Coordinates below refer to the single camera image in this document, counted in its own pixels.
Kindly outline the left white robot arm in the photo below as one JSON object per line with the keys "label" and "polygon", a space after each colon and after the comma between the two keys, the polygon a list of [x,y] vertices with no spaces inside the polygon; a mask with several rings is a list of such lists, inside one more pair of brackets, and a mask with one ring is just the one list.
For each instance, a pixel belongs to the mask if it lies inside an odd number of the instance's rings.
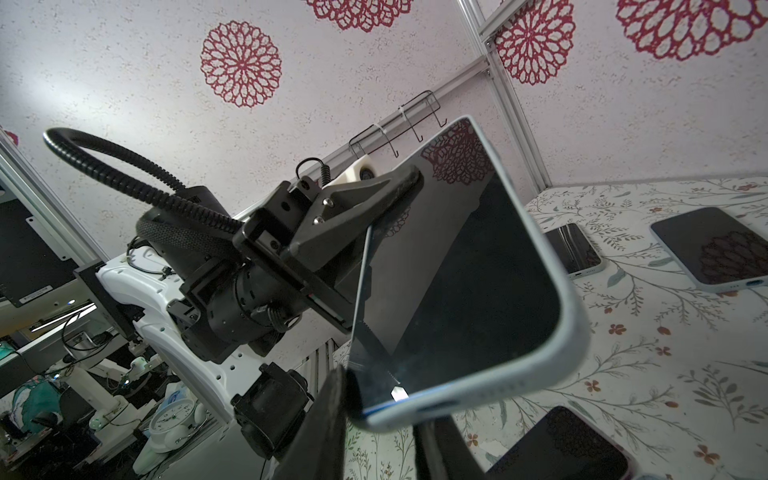
{"label": "left white robot arm", "polygon": [[79,277],[110,322],[146,341],[213,415],[235,422],[259,456],[282,458],[311,394],[266,355],[307,310],[351,331],[366,232],[422,184],[413,166],[326,187],[302,177],[245,221],[207,188],[185,188],[177,210],[139,219],[145,266],[114,260]]}

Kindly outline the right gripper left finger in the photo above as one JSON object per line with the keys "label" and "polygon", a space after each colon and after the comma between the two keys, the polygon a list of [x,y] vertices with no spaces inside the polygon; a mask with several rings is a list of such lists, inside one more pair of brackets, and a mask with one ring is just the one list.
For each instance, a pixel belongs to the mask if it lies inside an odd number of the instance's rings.
{"label": "right gripper left finger", "polygon": [[347,431],[347,375],[343,365],[327,377],[273,479],[342,479]]}

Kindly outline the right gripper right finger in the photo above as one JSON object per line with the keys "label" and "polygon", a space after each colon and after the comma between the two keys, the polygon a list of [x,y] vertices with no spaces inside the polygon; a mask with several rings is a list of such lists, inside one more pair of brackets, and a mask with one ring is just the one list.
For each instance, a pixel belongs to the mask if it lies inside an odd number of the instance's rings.
{"label": "right gripper right finger", "polygon": [[485,478],[452,417],[445,416],[415,425],[413,438],[417,479]]}

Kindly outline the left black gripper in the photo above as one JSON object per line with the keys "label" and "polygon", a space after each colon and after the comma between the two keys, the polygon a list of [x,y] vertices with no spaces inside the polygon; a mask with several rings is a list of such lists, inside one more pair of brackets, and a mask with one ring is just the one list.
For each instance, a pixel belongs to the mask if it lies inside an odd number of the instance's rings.
{"label": "left black gripper", "polygon": [[233,244],[284,281],[306,307],[349,333],[359,279],[358,238],[422,184],[414,165],[326,188],[307,177],[297,184],[283,181],[252,209]]}

